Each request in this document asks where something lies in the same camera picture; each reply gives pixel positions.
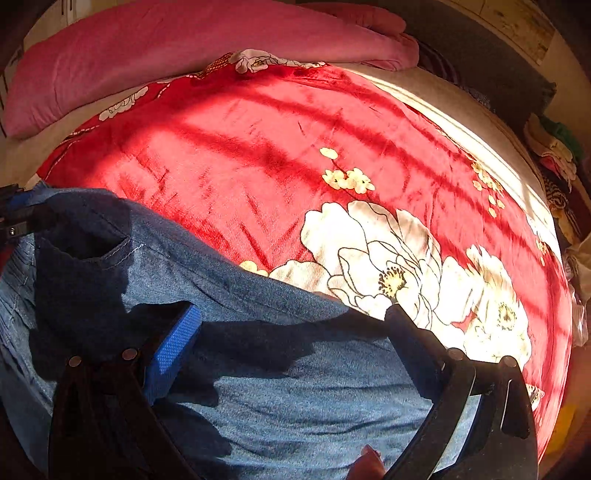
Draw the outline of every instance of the green cloth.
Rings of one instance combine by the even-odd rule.
[[[572,152],[576,161],[575,163],[578,164],[583,159],[585,156],[583,147],[581,147],[577,137],[574,136],[565,124],[553,122],[547,116],[541,116],[540,123],[542,124],[542,127],[544,127],[544,130],[566,145],[566,147]]]

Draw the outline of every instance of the wall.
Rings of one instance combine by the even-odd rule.
[[[556,32],[545,57],[541,62],[536,63],[518,45],[475,14],[475,11],[479,11],[482,7],[482,0],[439,1],[456,8],[485,26],[513,47],[547,80],[555,82],[557,93],[548,106],[546,115],[555,122],[562,122],[569,127],[583,144],[585,151],[591,153],[591,82],[564,38]],[[458,3],[463,3],[468,8],[461,7]]]

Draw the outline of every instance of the wooden cabinet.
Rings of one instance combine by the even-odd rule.
[[[443,0],[450,1],[510,39],[531,60],[542,63],[554,36],[550,20],[531,0]]]
[[[51,37],[81,18],[115,7],[117,4],[117,0],[57,0],[33,25],[23,41],[24,48],[28,50],[35,43]]]
[[[117,0],[64,0],[68,5],[68,25],[101,10],[116,7]]]

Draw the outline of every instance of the seam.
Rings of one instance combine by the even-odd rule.
[[[195,271],[191,270],[190,268],[186,267],[185,265],[183,265],[183,264],[181,264],[181,263],[179,263],[179,262],[177,262],[177,261],[173,260],[172,258],[170,258],[170,257],[166,257],[166,256],[165,256],[165,255],[163,255],[163,254],[162,254],[160,251],[158,251],[158,250],[156,250],[156,249],[152,248],[152,247],[151,247],[151,246],[149,246],[149,245],[146,245],[146,247],[147,247],[147,248],[149,248],[149,249],[150,249],[152,252],[154,252],[155,254],[157,254],[159,257],[161,257],[161,258],[164,258],[166,261],[172,262],[172,263],[174,263],[175,265],[177,265],[178,267],[182,268],[183,270],[185,270],[185,271],[187,271],[187,272],[190,272],[190,273],[192,273],[193,275],[196,275],[196,276],[198,276],[198,277],[199,277],[201,280],[203,280],[204,282],[208,283],[209,285],[211,285],[211,286],[214,286],[214,287],[219,287],[219,284],[218,284],[218,283],[214,283],[214,282],[212,282],[212,281],[211,281],[210,279],[208,279],[207,277],[204,277],[204,276],[203,276],[203,274],[201,274],[200,272],[195,272]],[[285,310],[279,309],[279,308],[277,308],[276,306],[272,306],[272,305],[269,305],[269,304],[267,304],[267,303],[263,303],[263,302],[261,302],[261,301],[259,301],[259,300],[254,300],[252,297],[238,297],[238,295],[236,295],[235,293],[233,293],[233,292],[229,291],[227,288],[224,288],[224,290],[225,290],[226,292],[228,292],[228,293],[229,293],[229,294],[230,294],[230,295],[231,295],[231,296],[232,296],[234,299],[238,299],[238,300],[245,300],[245,298],[247,298],[249,301],[251,301],[251,302],[253,302],[253,303],[257,304],[257,305],[261,305],[261,306],[267,307],[267,308],[269,308],[269,309],[271,309],[271,310],[274,310],[275,312],[280,312],[280,313],[283,313],[283,314],[286,314],[286,315],[294,316],[294,317],[296,317],[296,318],[298,318],[298,319],[300,319],[300,320],[303,320],[303,321],[305,321],[305,322],[313,323],[313,322],[310,322],[310,319],[307,319],[306,317],[299,316],[299,315],[297,315],[297,314],[295,314],[295,313],[292,313],[292,312],[286,312]]]
[[[126,239],[124,239],[118,247],[115,247],[114,250],[111,251],[111,253],[106,254],[104,257],[99,257],[98,259],[96,259],[96,261],[103,261],[103,260],[107,260],[108,258],[112,257],[113,255],[115,255],[119,250],[121,250],[125,245],[127,245],[129,243],[130,238],[127,237]]]
[[[30,267],[33,266],[33,262],[22,262],[23,266],[27,269],[27,271],[29,270]],[[29,280],[29,275],[26,274],[25,278],[22,282],[19,282],[19,284],[17,285],[17,287],[15,289],[13,289],[14,292],[14,303],[12,304],[12,308],[10,310],[10,315],[9,315],[9,324],[7,324],[7,329],[10,330],[12,329],[13,325],[14,325],[14,313],[17,311],[17,303],[18,303],[18,299],[21,298],[21,292],[22,292],[22,288],[27,284]]]
[[[106,271],[106,270],[110,270],[111,268],[116,267],[117,265],[119,265],[122,261],[124,261],[125,259],[129,258],[131,256],[131,254],[133,254],[135,251],[138,251],[140,248],[142,248],[144,246],[144,244],[139,245],[138,247],[135,247],[131,252],[129,252],[127,255],[125,255],[121,260],[119,260],[116,264],[111,265],[110,267],[106,267],[106,268],[101,268],[101,271]]]

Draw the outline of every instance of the white flower print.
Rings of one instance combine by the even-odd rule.
[[[113,118],[118,113],[125,112],[125,111],[129,110],[131,107],[133,107],[135,105],[135,101],[138,98],[143,97],[147,91],[148,91],[148,87],[145,86],[142,89],[138,90],[137,92],[132,93],[129,97],[121,100],[119,103],[116,103],[112,107],[109,107],[107,110],[101,112],[101,114],[99,115],[99,120],[101,122],[104,122],[108,118]]]
[[[348,180],[350,180],[350,188],[355,189],[355,192],[363,194],[368,190],[375,190],[371,180],[360,169],[354,168],[347,172]]]
[[[523,369],[531,356],[528,319],[517,299],[503,263],[480,247],[472,245],[466,255],[472,283],[472,312],[464,339],[464,350],[473,360],[498,362],[513,356]]]
[[[323,291],[350,307],[383,319],[394,302],[399,303],[413,321],[431,329],[447,347],[463,347],[463,332],[438,318],[440,283],[443,272],[463,272],[453,258],[441,264],[439,243],[428,229],[410,213],[397,210],[394,217],[379,205],[354,201],[345,210],[337,203],[325,203],[322,211],[307,212],[301,232],[302,243],[318,265],[306,290]],[[274,270],[285,277],[288,264]],[[291,265],[291,281],[302,285],[307,267]],[[469,308],[461,302],[442,302],[455,321],[461,321]]]
[[[230,57],[230,63],[236,64],[238,73],[255,73],[260,70],[266,70],[269,65],[285,65],[287,67],[303,67],[306,69],[318,68],[325,65],[323,61],[318,63],[300,63],[295,60],[280,59],[274,55],[262,50],[242,50],[237,51]]]
[[[307,212],[301,241],[315,261],[290,260],[271,278],[330,294],[378,319],[399,303],[417,326],[474,360],[511,355],[522,369],[529,360],[525,310],[503,263],[484,248],[468,249],[467,268],[453,257],[442,262],[439,243],[419,219],[358,200],[346,210],[325,203]],[[464,333],[456,324],[468,319]]]
[[[323,180],[335,190],[351,188],[350,181],[345,179],[345,174],[340,170],[326,170],[322,175]]]

